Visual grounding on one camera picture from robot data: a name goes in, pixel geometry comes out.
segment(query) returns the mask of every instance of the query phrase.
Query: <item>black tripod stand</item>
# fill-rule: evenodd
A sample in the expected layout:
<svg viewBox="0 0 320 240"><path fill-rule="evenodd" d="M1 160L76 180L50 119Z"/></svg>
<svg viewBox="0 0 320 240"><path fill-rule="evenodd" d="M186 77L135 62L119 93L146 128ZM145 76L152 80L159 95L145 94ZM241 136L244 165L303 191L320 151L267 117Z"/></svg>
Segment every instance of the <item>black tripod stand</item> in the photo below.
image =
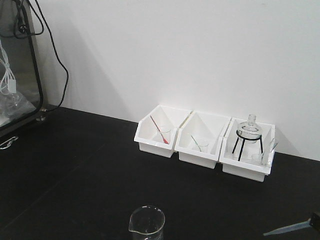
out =
<svg viewBox="0 0 320 240"><path fill-rule="evenodd" d="M236 147L237 147L237 144L239 142L239 138L242 139L242 145L241 145L241 149L240 149L240 154L239 154L239 158L238 158L238 161L240 161L240 158L241 158L241 154L242 154L242 151L244 149L244 145L245 145L245 141L257 141L257 140L260 140L260 146L261 146L261 153L263 153L263 147L262 147L262 135L260 135L258 138L255 138L255 139L250 139L250 138L246 138L246 137L243 137L243 136L240 136L239 133L238 133L238 130L236 131L236 134L238 135L238 138L236 139L236 142L235 142L235 145L233 147L233 150L232 150L232 153L235 152L236 150Z"/></svg>

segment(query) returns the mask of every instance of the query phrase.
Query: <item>storage bin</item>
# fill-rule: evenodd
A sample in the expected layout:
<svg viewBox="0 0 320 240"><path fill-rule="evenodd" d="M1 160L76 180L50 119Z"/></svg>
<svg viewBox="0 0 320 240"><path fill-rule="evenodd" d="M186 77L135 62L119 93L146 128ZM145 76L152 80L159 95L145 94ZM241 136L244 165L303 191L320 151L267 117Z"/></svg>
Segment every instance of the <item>storage bin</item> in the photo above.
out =
<svg viewBox="0 0 320 240"><path fill-rule="evenodd" d="M134 141L139 143L141 151L170 158L175 151L178 129L191 112L191 110L158 105L152 112L139 121ZM166 126L171 130L168 144L163 141L150 116L152 116L159 128Z"/></svg>
<svg viewBox="0 0 320 240"><path fill-rule="evenodd" d="M214 169L231 117L193 112L178 133L175 150L179 159ZM200 142L207 142L204 151Z"/></svg>
<svg viewBox="0 0 320 240"><path fill-rule="evenodd" d="M239 138L234 153L232 152L238 138L236 134L238 124L245 121L246 120L244 119L232 118L226 135L223 138L219 162L223 164L222 171L225 173L263 182L265 175L269 175L271 173L272 162L275 154L274 142L276 126L273 124L257 122L257 124L262 128L262 148L264 153L261 156L259 140L257 140L256 143L249 143L249 141L246 140L240 161L238 161L243 141L241 138Z"/></svg>

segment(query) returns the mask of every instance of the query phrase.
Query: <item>metal handle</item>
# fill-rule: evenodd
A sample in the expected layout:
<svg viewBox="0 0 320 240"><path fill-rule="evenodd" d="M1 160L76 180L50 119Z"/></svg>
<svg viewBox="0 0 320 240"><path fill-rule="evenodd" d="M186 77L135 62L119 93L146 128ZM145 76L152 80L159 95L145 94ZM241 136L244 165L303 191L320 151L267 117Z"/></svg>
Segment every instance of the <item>metal handle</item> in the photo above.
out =
<svg viewBox="0 0 320 240"><path fill-rule="evenodd" d="M5 150L10 148L10 146L12 145L12 143L16 140L18 140L19 137L17 136L13 136L10 139L8 139L7 141L4 141L3 143L0 144L0 150Z"/></svg>

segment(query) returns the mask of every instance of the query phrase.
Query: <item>glass beaker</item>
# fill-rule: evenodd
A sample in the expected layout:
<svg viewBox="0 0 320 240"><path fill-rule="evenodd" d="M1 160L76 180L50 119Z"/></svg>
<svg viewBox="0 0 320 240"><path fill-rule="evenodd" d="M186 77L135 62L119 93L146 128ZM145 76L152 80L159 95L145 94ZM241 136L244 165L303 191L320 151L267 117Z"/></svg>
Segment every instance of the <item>glass beaker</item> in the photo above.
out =
<svg viewBox="0 0 320 240"><path fill-rule="evenodd" d="M200 152L206 153L208 152L209 142L206 139L199 139L197 141Z"/></svg>
<svg viewBox="0 0 320 240"><path fill-rule="evenodd" d="M133 240L163 240L165 214L155 206L142 206L130 217L129 231Z"/></svg>
<svg viewBox="0 0 320 240"><path fill-rule="evenodd" d="M158 134L160 135L162 141L165 144L170 144L171 138L171 128L169 126L160 126L158 130Z"/></svg>

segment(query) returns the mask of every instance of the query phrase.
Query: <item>cabinet door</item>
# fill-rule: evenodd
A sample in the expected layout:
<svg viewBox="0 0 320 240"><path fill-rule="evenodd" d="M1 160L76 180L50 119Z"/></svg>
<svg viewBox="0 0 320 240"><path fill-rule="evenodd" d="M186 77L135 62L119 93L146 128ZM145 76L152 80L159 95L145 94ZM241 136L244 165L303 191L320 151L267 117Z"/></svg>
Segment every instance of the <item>cabinet door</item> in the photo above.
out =
<svg viewBox="0 0 320 240"><path fill-rule="evenodd" d="M20 1L0 0L0 131L35 115L43 104L26 2L17 17Z"/></svg>

